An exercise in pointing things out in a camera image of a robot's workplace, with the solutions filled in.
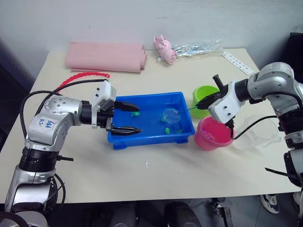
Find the pink cup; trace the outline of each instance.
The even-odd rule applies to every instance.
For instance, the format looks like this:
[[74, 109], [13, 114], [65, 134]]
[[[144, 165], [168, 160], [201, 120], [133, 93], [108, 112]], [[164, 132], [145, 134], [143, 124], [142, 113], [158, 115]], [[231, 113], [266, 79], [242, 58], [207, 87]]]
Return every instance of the pink cup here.
[[199, 122], [195, 142], [203, 150], [226, 147], [232, 143], [231, 130], [208, 116]]

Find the white wall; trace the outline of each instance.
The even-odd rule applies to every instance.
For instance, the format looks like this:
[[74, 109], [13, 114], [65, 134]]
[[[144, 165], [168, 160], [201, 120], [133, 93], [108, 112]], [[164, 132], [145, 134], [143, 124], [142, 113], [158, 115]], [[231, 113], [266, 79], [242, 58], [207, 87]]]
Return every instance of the white wall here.
[[50, 50], [76, 41], [173, 43], [221, 39], [262, 67], [296, 26], [303, 0], [0, 0], [0, 43], [36, 78]]

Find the transparent plastic container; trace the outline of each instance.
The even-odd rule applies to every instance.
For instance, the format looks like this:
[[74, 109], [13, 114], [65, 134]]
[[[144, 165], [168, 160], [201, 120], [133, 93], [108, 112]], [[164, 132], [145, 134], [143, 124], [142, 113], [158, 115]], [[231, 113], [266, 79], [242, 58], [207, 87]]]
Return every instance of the transparent plastic container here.
[[[246, 118], [244, 123], [235, 129], [235, 136], [262, 117], [265, 116], [256, 114]], [[246, 150], [250, 148], [266, 148], [269, 144], [279, 143], [280, 141], [281, 137], [278, 135], [277, 125], [271, 119], [265, 119], [234, 140], [232, 145], [236, 149]]]

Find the blue plastic tray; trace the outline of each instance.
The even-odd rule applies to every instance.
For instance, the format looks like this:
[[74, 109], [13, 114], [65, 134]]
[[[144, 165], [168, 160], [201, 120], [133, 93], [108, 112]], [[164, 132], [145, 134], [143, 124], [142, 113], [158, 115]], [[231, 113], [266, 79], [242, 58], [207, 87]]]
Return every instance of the blue plastic tray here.
[[[132, 112], [115, 110], [114, 125], [134, 126], [142, 129], [142, 132], [131, 136], [115, 136], [109, 133], [107, 140], [113, 143], [114, 149], [157, 143], [187, 143], [188, 137], [195, 133], [182, 92], [120, 96], [116, 100], [135, 104], [140, 108], [140, 115], [135, 116]], [[180, 121], [172, 127], [161, 119], [163, 111], [167, 108], [180, 111]], [[169, 134], [165, 132], [167, 127], [171, 129]]]

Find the pink toy pig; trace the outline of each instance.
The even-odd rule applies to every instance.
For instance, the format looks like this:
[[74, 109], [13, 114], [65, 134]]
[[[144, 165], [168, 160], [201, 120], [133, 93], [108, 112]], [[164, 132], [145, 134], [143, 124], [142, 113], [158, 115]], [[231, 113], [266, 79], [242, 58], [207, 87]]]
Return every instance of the pink toy pig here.
[[170, 42], [160, 35], [159, 38], [154, 37], [154, 43], [161, 57], [164, 58], [168, 64], [172, 64], [177, 57], [177, 53], [171, 49]]

